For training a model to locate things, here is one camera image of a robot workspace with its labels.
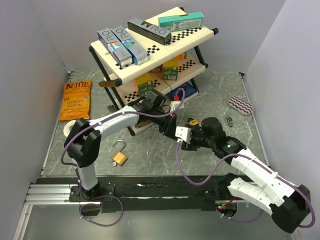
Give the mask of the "cartoon figure keychain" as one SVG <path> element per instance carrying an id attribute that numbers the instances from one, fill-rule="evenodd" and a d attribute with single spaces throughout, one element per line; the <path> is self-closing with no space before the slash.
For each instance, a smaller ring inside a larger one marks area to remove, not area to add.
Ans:
<path id="1" fill-rule="evenodd" d="M 229 127 L 233 127 L 234 122 L 233 122 L 233 118 L 231 116 L 228 115 L 226 117 L 226 121 L 227 121 L 227 124 L 228 124 Z"/>

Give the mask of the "yellow padlock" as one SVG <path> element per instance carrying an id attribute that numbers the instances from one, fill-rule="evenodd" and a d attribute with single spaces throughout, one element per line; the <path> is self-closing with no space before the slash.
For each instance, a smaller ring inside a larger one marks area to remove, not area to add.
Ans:
<path id="1" fill-rule="evenodd" d="M 187 122 L 190 126 L 194 127 L 198 127 L 200 125 L 200 123 L 196 119 L 193 119 L 191 117 L 187 119 Z"/>

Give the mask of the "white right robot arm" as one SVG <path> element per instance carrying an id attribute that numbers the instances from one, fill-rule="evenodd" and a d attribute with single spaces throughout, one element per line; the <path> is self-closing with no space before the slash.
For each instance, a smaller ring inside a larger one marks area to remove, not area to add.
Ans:
<path id="1" fill-rule="evenodd" d="M 241 198 L 269 214 L 273 222 L 291 234 L 297 228 L 311 228 L 316 221 L 310 190 L 282 178 L 260 161 L 235 137 L 226 135 L 215 117 L 204 119 L 199 126 L 178 126 L 175 130 L 177 150 L 211 149 L 221 162 L 238 169 L 250 182 L 229 173 L 222 178 L 218 193 L 223 199 Z"/>

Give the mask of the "large brass padlock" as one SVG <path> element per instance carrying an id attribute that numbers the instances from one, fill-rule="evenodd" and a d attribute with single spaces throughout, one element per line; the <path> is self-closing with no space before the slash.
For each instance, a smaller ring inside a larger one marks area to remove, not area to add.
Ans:
<path id="1" fill-rule="evenodd" d="M 122 144 L 120 150 L 117 150 L 111 157 L 113 167 L 116 167 L 117 165 L 122 166 L 128 160 L 128 157 L 123 153 L 123 150 L 126 147 L 126 142 L 124 140 L 122 139 L 117 140 L 113 144 L 113 147 L 115 147 L 119 143 Z"/>

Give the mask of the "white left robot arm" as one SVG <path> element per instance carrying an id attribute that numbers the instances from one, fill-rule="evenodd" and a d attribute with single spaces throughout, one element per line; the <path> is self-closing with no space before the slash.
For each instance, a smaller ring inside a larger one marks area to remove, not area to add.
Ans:
<path id="1" fill-rule="evenodd" d="M 166 113 L 162 106 L 165 96 L 153 90 L 120 110 L 94 120 L 76 120 L 64 142 L 63 155 L 71 158 L 75 168 L 81 195 L 87 201 L 95 200 L 100 194 L 100 183 L 94 162 L 99 156 L 101 142 L 110 135 L 143 122 L 158 125 L 164 136 L 175 140 L 177 115 L 173 109 Z"/>

